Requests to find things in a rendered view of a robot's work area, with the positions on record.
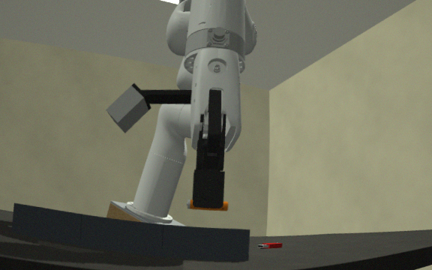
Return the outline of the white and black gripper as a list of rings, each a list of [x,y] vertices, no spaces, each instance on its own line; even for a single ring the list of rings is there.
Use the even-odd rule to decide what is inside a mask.
[[[224,152],[235,145],[242,129],[240,74],[245,69],[245,60],[230,49],[208,47],[188,53],[184,67],[193,74],[190,105],[191,147],[196,150],[193,206],[220,209],[224,205]]]

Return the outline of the red usb stick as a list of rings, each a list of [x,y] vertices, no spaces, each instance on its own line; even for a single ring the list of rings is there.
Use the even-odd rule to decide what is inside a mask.
[[[282,243],[258,244],[258,248],[282,248]]]

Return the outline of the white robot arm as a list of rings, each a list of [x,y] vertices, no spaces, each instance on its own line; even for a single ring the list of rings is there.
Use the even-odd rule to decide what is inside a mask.
[[[184,67],[185,56],[216,47],[235,51],[245,61],[257,44],[257,30],[245,0],[179,0],[169,18],[166,42],[173,53],[184,56],[176,80],[180,90],[141,90],[133,84],[106,111],[126,133],[151,109],[150,104],[162,104],[136,196],[126,207],[168,224],[173,221],[168,213],[187,158],[185,137],[191,138],[193,74]]]

